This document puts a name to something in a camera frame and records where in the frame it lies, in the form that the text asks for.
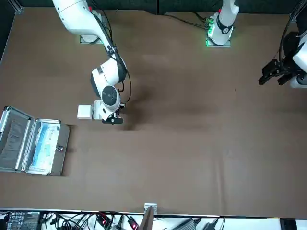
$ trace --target brown table surface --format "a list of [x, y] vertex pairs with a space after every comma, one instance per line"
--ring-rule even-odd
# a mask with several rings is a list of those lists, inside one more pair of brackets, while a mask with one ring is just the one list
[[240, 15], [232, 48], [206, 48], [203, 30], [176, 19], [107, 14], [132, 79], [121, 126], [76, 118], [96, 99], [103, 46], [80, 45], [53, 8], [16, 16], [0, 107], [72, 127], [63, 177], [0, 173], [0, 206], [306, 217], [307, 91], [258, 85], [288, 17]]

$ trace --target case latch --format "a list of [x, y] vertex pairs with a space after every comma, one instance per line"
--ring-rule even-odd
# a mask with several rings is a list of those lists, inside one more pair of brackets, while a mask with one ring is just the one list
[[62, 146], [62, 145], [57, 145], [56, 151], [58, 151], [58, 152], [64, 152], [64, 146]]

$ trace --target metal case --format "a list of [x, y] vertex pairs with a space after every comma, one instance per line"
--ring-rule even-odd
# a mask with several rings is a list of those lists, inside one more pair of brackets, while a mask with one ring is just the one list
[[6, 106], [0, 120], [0, 171], [60, 176], [69, 127]]

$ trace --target small white box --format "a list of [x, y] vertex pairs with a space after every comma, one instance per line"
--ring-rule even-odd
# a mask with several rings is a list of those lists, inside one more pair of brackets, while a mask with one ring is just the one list
[[91, 105], [79, 105], [78, 106], [78, 119], [92, 119], [93, 108]]

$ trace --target mounting plate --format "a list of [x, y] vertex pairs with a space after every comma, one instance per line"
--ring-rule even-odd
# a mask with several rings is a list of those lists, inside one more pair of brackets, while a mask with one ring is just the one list
[[218, 46], [216, 44], [214, 44], [212, 42], [212, 40], [210, 38], [206, 38], [206, 46], [207, 47], [224, 47], [224, 48], [231, 48], [231, 42], [230, 40], [228, 40], [228, 42], [226, 42], [226, 44], [222, 45], [222, 46]]

